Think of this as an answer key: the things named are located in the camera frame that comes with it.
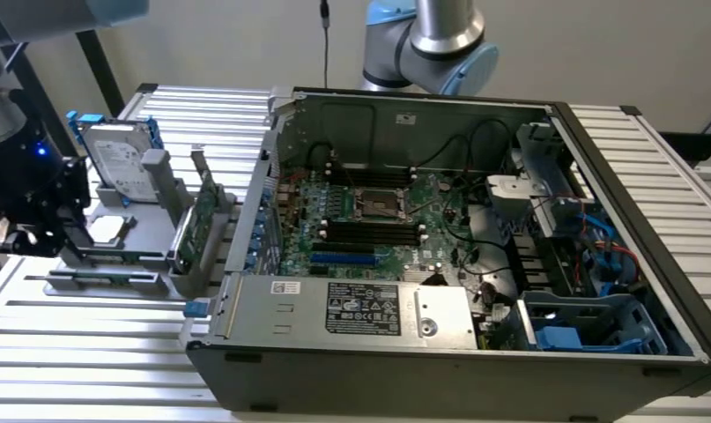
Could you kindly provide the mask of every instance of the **motherboard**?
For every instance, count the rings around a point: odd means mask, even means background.
[[[277,205],[282,233],[280,274],[422,283],[449,271],[470,245],[469,216],[450,195],[457,178],[441,173],[366,174],[292,169],[281,178]]]

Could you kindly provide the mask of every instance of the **label sticker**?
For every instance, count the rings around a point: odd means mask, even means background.
[[[413,125],[417,121],[417,116],[409,114],[397,114],[396,124],[397,125]]]
[[[152,182],[141,165],[141,154],[134,147],[101,140],[93,146],[101,159],[98,168],[117,192],[133,201],[156,202]]]
[[[297,295],[300,293],[300,282],[274,280],[272,282],[272,293],[289,293]]]
[[[325,328],[329,333],[397,337],[397,286],[329,282],[325,315]]]

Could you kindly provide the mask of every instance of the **capacitor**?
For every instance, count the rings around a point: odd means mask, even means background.
[[[444,210],[444,219],[446,222],[453,223],[453,218],[456,218],[457,213],[453,211],[453,209]]]
[[[457,251],[457,249],[450,250],[449,259],[450,259],[450,265],[456,267],[458,265],[458,251]]]

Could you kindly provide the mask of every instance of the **blue pcie slot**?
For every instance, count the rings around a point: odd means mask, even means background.
[[[369,254],[312,253],[310,263],[357,264],[374,266],[378,262],[376,256]]]

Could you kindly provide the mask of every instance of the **power supply label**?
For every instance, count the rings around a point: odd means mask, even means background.
[[[329,333],[397,337],[397,286],[329,282],[325,325]]]

